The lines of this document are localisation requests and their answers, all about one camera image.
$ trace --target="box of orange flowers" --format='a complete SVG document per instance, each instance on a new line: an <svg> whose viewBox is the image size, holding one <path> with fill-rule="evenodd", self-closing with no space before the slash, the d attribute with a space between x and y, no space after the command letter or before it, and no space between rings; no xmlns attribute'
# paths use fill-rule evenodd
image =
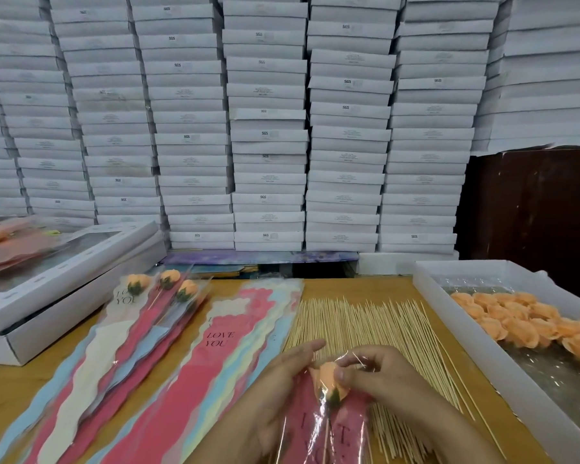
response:
<svg viewBox="0 0 580 464"><path fill-rule="evenodd" d="M580 298L507 260L417 262L415 287L558 464L580 464Z"/></svg>

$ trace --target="table surface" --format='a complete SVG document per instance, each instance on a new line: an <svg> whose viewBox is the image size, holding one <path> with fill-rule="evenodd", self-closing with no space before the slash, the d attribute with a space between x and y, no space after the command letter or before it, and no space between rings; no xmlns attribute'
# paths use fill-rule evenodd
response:
<svg viewBox="0 0 580 464"><path fill-rule="evenodd" d="M213 280L211 295L232 296L243 282L242 280ZM366 300L380 303L390 299L392 301L415 299L417 302L422 301L427 306L425 300L412 285L410 277L379 276L305 280L303 299L325 297L345 297L350 303L363 303ZM101 429L93 445L78 460L78 463L85 462L93 453L108 444L124 422L133 416L155 393L162 382L170 376L189 350L201 322L206 319L209 307L207 304L194 317L167 355L155 366L139 388L131 394L115 417ZM513 414L507 403L494 390L438 316L431 309L428 310L428 316L434 331L453 359L464 384L471 392L472 398L496 436L508 462L513 464L552 462L541 445ZM78 342L86 336L95 321L96 316L84 321L26 366L0 366L0 436L8 425L28 407L36 392L53 376L54 370L62 360L70 355ZM479 417L477 419L477 427L489 439L490 435L487 428L479 421ZM375 441L372 441L372 452L375 464L385 463L385 458L379 453Z"/></svg>

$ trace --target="forearm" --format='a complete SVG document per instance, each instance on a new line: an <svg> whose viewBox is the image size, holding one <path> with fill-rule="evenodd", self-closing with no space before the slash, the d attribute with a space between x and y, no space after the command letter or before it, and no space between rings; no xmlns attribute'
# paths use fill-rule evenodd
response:
<svg viewBox="0 0 580 464"><path fill-rule="evenodd" d="M504 464L497 448L453 406L439 405L425 430L446 464Z"/></svg>
<svg viewBox="0 0 580 464"><path fill-rule="evenodd" d="M260 459L254 420L235 404L211 428L184 464L256 464Z"/></svg>

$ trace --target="open white box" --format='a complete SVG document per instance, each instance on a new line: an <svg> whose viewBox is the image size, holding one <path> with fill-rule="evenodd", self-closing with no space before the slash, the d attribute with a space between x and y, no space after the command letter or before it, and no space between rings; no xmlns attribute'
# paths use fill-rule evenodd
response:
<svg viewBox="0 0 580 464"><path fill-rule="evenodd" d="M558 306L561 314L572 319L580 319L580 298L559 288L545 272L533 273L508 260L417 262L412 278L414 286L550 458L558 464L580 464L578 426L433 278L447 276L498 278L503 286L533 293L543 303Z"/></svg>
<svg viewBox="0 0 580 464"><path fill-rule="evenodd" d="M166 255L151 221L91 226L67 241L85 245L65 260L59 252L53 264L33 262L27 280L0 292L0 364L27 363L106 302L120 276L145 271Z"/></svg>

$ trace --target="fingernail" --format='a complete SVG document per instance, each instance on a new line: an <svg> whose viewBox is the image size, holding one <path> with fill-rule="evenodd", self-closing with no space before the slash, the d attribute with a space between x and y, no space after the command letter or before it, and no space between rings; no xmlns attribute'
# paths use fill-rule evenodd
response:
<svg viewBox="0 0 580 464"><path fill-rule="evenodd" d="M344 369L343 368L335 368L333 371L333 377L336 381L344 381Z"/></svg>

